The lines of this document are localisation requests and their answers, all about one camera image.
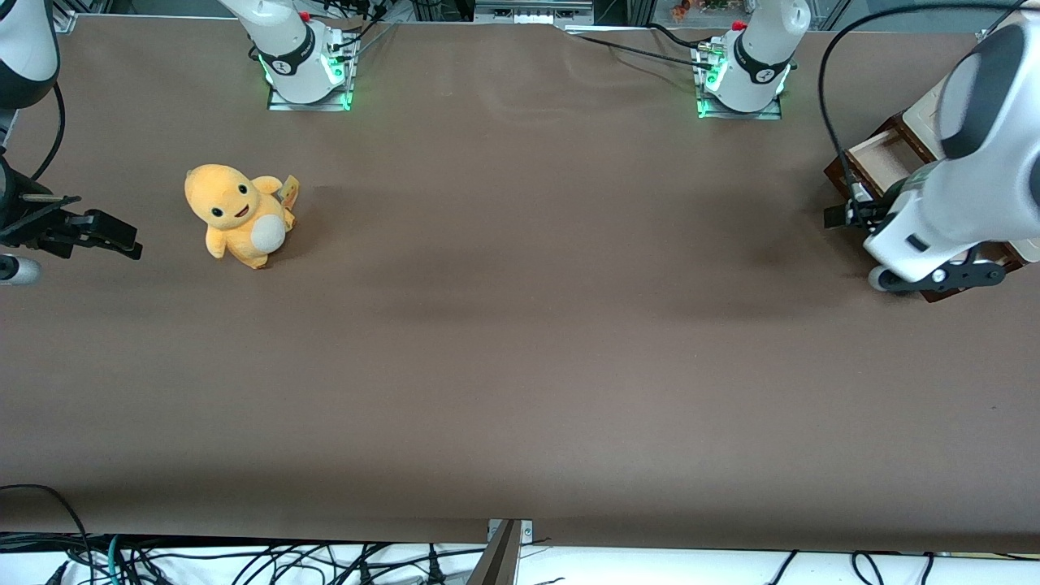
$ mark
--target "stuffed animal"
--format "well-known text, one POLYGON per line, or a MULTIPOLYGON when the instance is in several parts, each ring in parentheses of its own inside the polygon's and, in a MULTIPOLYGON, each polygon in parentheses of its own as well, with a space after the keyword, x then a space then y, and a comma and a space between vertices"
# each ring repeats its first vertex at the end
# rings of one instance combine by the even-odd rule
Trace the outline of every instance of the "stuffed animal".
POLYGON ((267 255, 285 241, 296 224, 290 209, 300 182, 275 177, 252 181, 224 164, 203 164, 188 172, 184 195, 196 215, 206 222, 206 249, 214 258, 224 251, 251 269, 267 265, 267 255))

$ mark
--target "brown table surface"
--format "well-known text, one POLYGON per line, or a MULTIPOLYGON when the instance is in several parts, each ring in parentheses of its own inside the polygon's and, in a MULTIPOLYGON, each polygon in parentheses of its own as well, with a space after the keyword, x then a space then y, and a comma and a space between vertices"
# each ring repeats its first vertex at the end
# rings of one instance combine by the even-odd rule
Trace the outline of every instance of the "brown table surface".
MULTIPOLYGON (((931 306, 866 285, 861 236, 821 227, 829 39, 781 122, 699 120, 682 66, 548 26, 400 26, 354 111, 305 113, 264 109, 234 21, 81 19, 44 183, 145 256, 30 251, 45 279, 0 291, 0 482, 97 532, 1040 549, 1040 270, 931 306), (206 162, 300 178, 268 270, 206 253, 206 162)), ((972 43, 851 35, 842 135, 972 43)), ((54 120, 24 112, 15 168, 54 120)), ((3 498, 2 529, 72 529, 3 498)))

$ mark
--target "black cable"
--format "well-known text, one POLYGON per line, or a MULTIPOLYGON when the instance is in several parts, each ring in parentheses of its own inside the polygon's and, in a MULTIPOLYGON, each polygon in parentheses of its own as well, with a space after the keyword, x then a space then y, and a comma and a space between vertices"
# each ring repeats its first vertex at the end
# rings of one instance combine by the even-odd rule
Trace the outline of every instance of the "black cable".
POLYGON ((935 564, 935 553, 925 553, 928 562, 925 563, 925 573, 920 574, 920 585, 928 585, 928 576, 932 575, 932 565, 935 564))
POLYGON ((315 548, 311 549, 310 551, 307 551, 306 553, 304 553, 304 554, 300 555, 298 557, 296 557, 296 560, 292 561, 291 563, 289 563, 287 565, 282 565, 281 567, 276 567, 275 568, 275 573, 272 573, 270 575, 270 585, 275 585, 275 582, 278 581, 283 575, 285 575, 286 573, 288 573, 290 568, 292 568, 294 566, 303 566, 300 563, 304 559, 306 559, 307 557, 309 557, 309 556, 313 555, 314 553, 320 551, 323 548, 324 548, 323 545, 315 546, 315 548))
POLYGON ((787 570, 787 565, 790 564, 790 561, 795 560, 795 555, 797 554, 798 554, 798 549, 791 551, 790 554, 787 555, 787 558, 784 559, 782 563, 780 563, 780 568, 777 569, 777 574, 773 576, 773 580, 766 583, 765 585, 777 585, 778 583, 780 583, 780 580, 783 579, 784 571, 787 570))
POLYGON ((257 555, 256 557, 254 557, 253 560, 251 560, 250 562, 245 563, 245 566, 243 566, 242 569, 238 571, 238 575, 236 575, 235 578, 231 580, 231 585, 236 585, 238 583, 238 580, 241 579, 243 575, 245 575, 245 571, 249 570, 251 566, 253 566, 253 563, 259 561, 260 558, 263 557, 264 555, 271 554, 274 551, 275 551, 274 546, 267 546, 266 551, 264 551, 263 553, 260 553, 259 555, 257 555))
POLYGON ((834 130, 834 123, 831 121, 831 116, 827 111, 827 100, 824 97, 824 80, 827 75, 827 62, 831 58, 831 53, 834 52, 834 48, 842 39, 853 30, 863 26, 866 23, 874 22, 878 19, 883 19, 885 17, 890 17, 894 15, 903 15, 909 12, 919 12, 924 10, 953 10, 953 9, 980 9, 980 10, 1029 10, 1037 11, 1040 8, 1030 8, 1026 6, 1015 6, 1006 4, 986 4, 983 2, 968 2, 968 3, 955 3, 955 2, 937 2, 932 4, 910 4, 907 6, 900 6, 898 8, 890 8, 888 10, 881 10, 873 15, 867 15, 856 22, 850 24, 849 26, 842 28, 837 34, 831 39, 831 42, 827 45, 827 49, 824 51, 824 56, 820 61, 820 76, 816 78, 816 97, 820 100, 820 113, 824 118, 824 126, 827 128, 827 135, 831 138, 831 144, 834 146, 834 151, 837 153, 838 161, 841 163, 841 172, 844 176, 846 186, 849 189, 849 200, 852 204, 853 214, 855 215, 856 222, 860 227, 866 228, 866 222, 863 220, 860 213, 859 201, 856 199, 855 194, 852 190, 853 180, 852 180, 852 170, 849 166, 849 158, 846 156, 844 149, 841 148, 841 142, 838 139, 837 132, 834 130))
POLYGON ((332 585, 343 585, 343 583, 346 583, 346 580, 350 578, 350 575, 354 574, 354 571, 361 565, 362 562, 365 562, 369 557, 386 549, 387 546, 389 546, 389 544, 387 543, 373 544, 372 548, 369 549, 367 553, 364 551, 364 549, 362 549, 362 554, 358 555, 358 558, 354 559, 354 562, 352 562, 350 565, 346 567, 346 570, 344 570, 335 579, 333 579, 332 585))
POLYGON ((711 41, 710 36, 701 39, 700 41, 683 41, 682 39, 676 36, 675 33, 673 33, 671 30, 665 28, 664 26, 655 22, 648 24, 646 27, 652 30, 661 31, 662 33, 665 33, 665 36, 668 36, 669 41, 675 43, 676 45, 679 45, 680 47, 685 47, 687 49, 696 49, 697 46, 700 45, 701 43, 706 43, 708 41, 711 41))
POLYGON ((610 47, 610 48, 614 48, 614 49, 621 49, 622 51, 628 51, 630 53, 635 53, 638 55, 645 55, 645 56, 648 56, 648 57, 653 57, 655 59, 660 59, 660 60, 665 60, 665 61, 672 61, 672 62, 682 63, 682 65, 685 65, 685 66, 695 67, 697 69, 704 69, 704 70, 711 69, 711 66, 708 65, 708 63, 694 62, 694 61, 692 61, 690 59, 680 59, 680 58, 676 58, 676 57, 670 57, 668 55, 662 55, 660 53, 652 53, 650 51, 644 51, 643 49, 636 49, 634 47, 626 47, 624 45, 618 45, 617 43, 610 43, 609 41, 602 41, 600 39, 593 39, 591 36, 582 36, 580 34, 576 34, 575 36, 577 36, 578 39, 580 39, 582 41, 588 41, 590 43, 595 43, 597 45, 603 45, 604 47, 610 47))
POLYGON ((61 97, 61 87, 58 87, 57 81, 54 82, 54 99, 58 102, 58 133, 54 135, 54 144, 51 145, 51 151, 47 153, 47 157, 40 163, 40 169, 36 169, 36 172, 30 177, 33 181, 40 179, 44 175, 44 171, 51 166, 51 161, 54 160, 58 149, 61 148, 61 138, 64 137, 64 99, 61 97))
MULTIPOLYGON (((58 90, 57 83, 54 84, 54 96, 58 100, 58 111, 60 112, 61 117, 60 126, 58 128, 58 137, 57 139, 54 141, 54 147, 51 149, 51 154, 49 154, 48 158, 44 160, 44 166, 41 168, 40 171, 37 171, 37 174, 33 175, 32 177, 33 179, 35 179, 38 174, 42 174, 45 170, 47 170, 47 164, 50 163, 51 158, 54 158, 54 153, 57 152, 57 147, 60 146, 61 144, 61 134, 64 133, 64 101, 61 100, 61 91, 58 90)), ((38 483, 12 483, 9 485, 0 485, 0 491, 6 489, 36 489, 40 491, 46 491, 47 493, 51 494, 51 497, 53 497, 55 500, 58 501, 59 504, 61 504, 61 507, 66 509, 66 512, 69 512, 69 516, 72 517, 72 522, 76 524, 76 530, 79 531, 79 536, 80 539, 82 539, 83 548, 86 549, 86 556, 87 558, 90 557, 90 551, 92 551, 90 542, 87 540, 86 529, 83 528, 83 522, 79 519, 79 514, 76 513, 76 510, 72 509, 72 505, 69 504, 69 501, 66 500, 63 495, 58 493, 58 490, 54 489, 53 487, 42 485, 38 483)), ((96 569, 92 563, 90 585, 95 585, 95 570, 96 569)))
POLYGON ((852 570, 853 573, 856 574, 856 577, 858 577, 859 580, 863 582, 863 585, 885 585, 885 580, 881 578, 881 571, 878 570, 878 564, 874 562, 874 559, 870 557, 870 555, 862 551, 856 551, 855 553, 852 554, 852 570), (857 564, 859 557, 864 557, 866 559, 866 562, 870 563, 870 568, 874 569, 874 575, 875 577, 878 578, 877 583, 870 583, 869 581, 866 580, 866 577, 863 577, 863 574, 859 571, 859 565, 857 564))
POLYGON ((430 543, 430 570, 426 571, 426 575, 430 576, 426 583, 433 585, 444 585, 444 580, 447 579, 447 576, 441 570, 441 563, 437 560, 437 549, 434 549, 433 542, 430 543))

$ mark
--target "cable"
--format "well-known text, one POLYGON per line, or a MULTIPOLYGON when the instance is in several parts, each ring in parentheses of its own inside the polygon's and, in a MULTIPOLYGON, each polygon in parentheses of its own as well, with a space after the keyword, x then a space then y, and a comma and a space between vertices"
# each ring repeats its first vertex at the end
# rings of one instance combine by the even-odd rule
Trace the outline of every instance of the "cable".
POLYGON ((856 551, 855 553, 852 554, 852 570, 853 573, 856 574, 856 577, 858 577, 859 580, 863 582, 863 585, 885 585, 885 580, 881 578, 881 571, 878 570, 877 563, 874 562, 874 559, 870 557, 870 555, 863 553, 862 551, 856 551), (859 571, 859 565, 857 564, 859 557, 865 557, 866 562, 870 563, 870 568, 874 569, 874 575, 875 577, 878 578, 877 583, 870 583, 869 581, 866 580, 866 577, 863 577, 863 574, 859 571))
POLYGON ((120 583, 120 578, 115 575, 115 541, 120 539, 120 535, 116 534, 112 536, 111 542, 108 543, 108 580, 112 582, 112 585, 123 585, 120 583))
POLYGON ((676 57, 670 57, 668 55, 661 55, 660 53, 652 53, 650 51, 644 51, 643 49, 635 49, 633 47, 626 47, 624 45, 618 45, 617 43, 610 43, 609 41, 602 41, 600 39, 592 39, 591 36, 581 36, 580 34, 577 34, 576 36, 578 39, 582 40, 582 41, 588 41, 590 43, 595 43, 597 45, 603 45, 604 47, 612 47, 614 49, 621 49, 622 51, 628 51, 630 53, 635 53, 638 55, 645 55, 645 56, 648 56, 648 57, 653 57, 655 59, 660 59, 660 60, 665 60, 665 61, 672 61, 672 62, 682 63, 682 65, 685 65, 685 66, 695 67, 697 69, 704 69, 704 70, 711 69, 711 66, 708 65, 708 63, 694 62, 694 61, 692 61, 690 59, 679 59, 679 58, 676 58, 676 57))
MULTIPOLYGON (((61 134, 64 133, 64 102, 61 100, 61 92, 60 90, 58 90, 57 83, 54 84, 54 92, 55 92, 54 95, 55 97, 57 97, 58 100, 58 110, 61 112, 60 115, 61 125, 58 129, 58 138, 55 141, 56 146, 51 149, 52 154, 57 151, 57 145, 61 143, 61 134)), ((76 524, 76 530, 79 531, 79 536, 83 541, 83 548, 86 550, 86 555, 87 557, 90 556, 90 542, 87 540, 86 529, 83 528, 83 522, 79 519, 79 514, 76 513, 76 510, 72 509, 72 506, 69 504, 69 501, 66 500, 63 495, 58 493, 58 490, 54 489, 53 487, 42 485, 38 483, 12 483, 8 485, 0 485, 0 491, 3 491, 5 489, 37 489, 41 491, 46 491, 47 493, 51 494, 51 497, 53 497, 55 500, 58 501, 59 504, 61 504, 61 507, 66 509, 66 512, 69 512, 69 516, 72 517, 72 522, 76 524)), ((95 570, 96 568, 94 567, 94 563, 92 562, 90 585, 95 585, 95 570)))
POLYGON ((286 573, 288 573, 290 568, 292 568, 294 566, 303 566, 303 565, 300 564, 301 561, 303 561, 307 557, 313 555, 314 553, 320 551, 323 548, 324 546, 322 546, 322 545, 318 545, 318 546, 315 546, 315 548, 311 549, 310 551, 307 551, 306 553, 300 555, 298 557, 296 557, 296 560, 292 561, 291 563, 289 563, 287 565, 283 565, 281 567, 281 573, 279 573, 279 567, 275 567, 275 573, 272 573, 270 575, 270 583, 271 583, 271 585, 274 585, 275 582, 279 580, 279 578, 281 578, 283 575, 285 575, 286 573))
POLYGON ((54 82, 54 99, 58 102, 58 133, 54 135, 54 144, 51 145, 51 151, 47 153, 47 157, 40 163, 40 169, 36 169, 36 172, 30 177, 33 181, 42 177, 44 171, 51 166, 51 161, 54 160, 58 149, 61 148, 61 138, 64 137, 64 99, 61 97, 61 87, 58 87, 57 81, 54 82))
POLYGON ((444 585, 444 580, 447 576, 441 570, 441 563, 437 560, 437 549, 434 549, 434 543, 430 543, 430 570, 426 571, 430 579, 426 580, 427 584, 433 585, 444 585))
POLYGON ((827 75, 827 63, 831 58, 831 53, 834 52, 834 48, 842 39, 853 30, 863 26, 866 23, 874 22, 878 19, 883 19, 885 17, 890 17, 894 15, 903 15, 908 12, 919 12, 924 10, 952 10, 952 9, 980 9, 980 10, 1028 10, 1037 11, 1040 8, 1030 8, 1026 6, 1009 6, 1005 4, 986 4, 982 2, 968 2, 968 3, 954 3, 954 2, 938 2, 933 4, 910 4, 907 6, 900 6, 898 8, 890 8, 888 10, 881 10, 873 15, 867 15, 856 22, 850 24, 849 26, 842 28, 831 39, 831 42, 827 45, 827 49, 824 51, 824 56, 820 61, 820 76, 816 78, 816 97, 820 100, 820 113, 824 119, 824 126, 827 128, 827 135, 831 138, 831 144, 834 146, 834 151, 837 153, 838 161, 841 163, 841 172, 844 176, 846 187, 849 189, 849 201, 852 204, 853 214, 855 215, 856 223, 859 224, 861 228, 866 228, 866 222, 863 220, 860 213, 859 201, 856 199, 856 195, 853 193, 853 180, 852 180, 852 170, 850 169, 849 158, 846 156, 844 149, 841 148, 841 142, 838 139, 837 132, 834 130, 834 123, 831 121, 831 116, 827 111, 827 100, 824 97, 824 80, 827 75))
POLYGON ((599 24, 599 23, 603 22, 603 19, 604 19, 604 18, 606 18, 606 15, 610 12, 610 8, 613 8, 613 7, 614 7, 614 5, 615 5, 615 4, 617 4, 617 3, 618 3, 618 0, 613 0, 613 2, 610 2, 609 4, 607 4, 607 6, 606 6, 606 9, 605 9, 605 10, 603 10, 603 14, 601 14, 601 15, 599 16, 599 18, 598 18, 598 19, 596 19, 596 20, 595 20, 595 21, 594 21, 594 22, 592 23, 592 25, 593 25, 593 26, 596 26, 597 24, 599 24))
POLYGON ((669 41, 671 41, 672 43, 675 43, 676 45, 679 45, 680 47, 685 47, 687 49, 696 49, 697 46, 700 45, 701 43, 706 43, 708 41, 711 41, 710 36, 708 36, 706 39, 701 39, 700 41, 683 41, 682 39, 679 39, 678 36, 676 36, 675 33, 673 33, 671 30, 665 28, 664 26, 661 26, 661 25, 659 25, 659 24, 657 24, 655 22, 652 22, 652 23, 648 24, 646 27, 649 28, 649 29, 651 29, 651 30, 659 30, 659 31, 664 32, 665 36, 668 36, 669 41))
POLYGON ((383 39, 383 35, 386 34, 387 32, 390 32, 391 30, 393 30, 393 28, 395 26, 397 26, 397 23, 393 23, 390 26, 388 26, 388 27, 384 28, 383 30, 381 30, 380 33, 375 35, 375 39, 372 39, 364 47, 362 47, 361 49, 358 49, 358 55, 357 56, 360 57, 361 53, 364 53, 365 51, 368 50, 369 47, 371 47, 372 45, 379 43, 380 39, 383 39))
POLYGON ((777 585, 778 583, 780 583, 780 580, 783 579, 784 571, 787 570, 787 565, 790 564, 790 561, 795 560, 795 555, 797 554, 798 554, 798 549, 791 551, 790 554, 787 555, 787 558, 784 559, 782 563, 780 563, 780 568, 777 569, 777 574, 773 576, 773 580, 766 583, 765 585, 777 585))
POLYGON ((935 553, 925 553, 928 562, 925 563, 925 573, 920 574, 920 585, 928 585, 928 576, 932 575, 932 565, 935 564, 935 553))

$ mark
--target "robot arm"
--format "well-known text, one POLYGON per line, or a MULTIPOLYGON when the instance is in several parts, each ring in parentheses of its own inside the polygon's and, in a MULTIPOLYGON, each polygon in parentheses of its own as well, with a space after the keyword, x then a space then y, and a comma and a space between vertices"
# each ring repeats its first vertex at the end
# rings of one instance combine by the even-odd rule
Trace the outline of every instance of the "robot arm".
MULTIPOLYGON (((59 57, 51 10, 51 0, 0 0, 0 108, 29 107, 54 86, 59 57)), ((98 209, 69 211, 64 207, 79 197, 52 194, 11 169, 2 154, 0 150, 0 245, 61 258, 69 258, 76 246, 140 258, 136 228, 98 209)), ((0 255, 0 284, 31 284, 38 276, 35 260, 0 255)))
MULTIPOLYGON (((945 158, 860 199, 863 246, 883 290, 945 290, 999 283, 1004 270, 977 259, 985 241, 1040 236, 1040 22, 1034 14, 984 39, 942 88, 938 130, 945 158)), ((836 209, 832 210, 831 226, 836 209)))
POLYGON ((289 4, 275 0, 219 0, 245 27, 260 53, 267 78, 286 100, 308 104, 328 96, 343 82, 329 67, 342 55, 342 34, 318 21, 304 22, 289 4))
POLYGON ((38 102, 58 77, 51 0, 0 0, 0 108, 38 102))

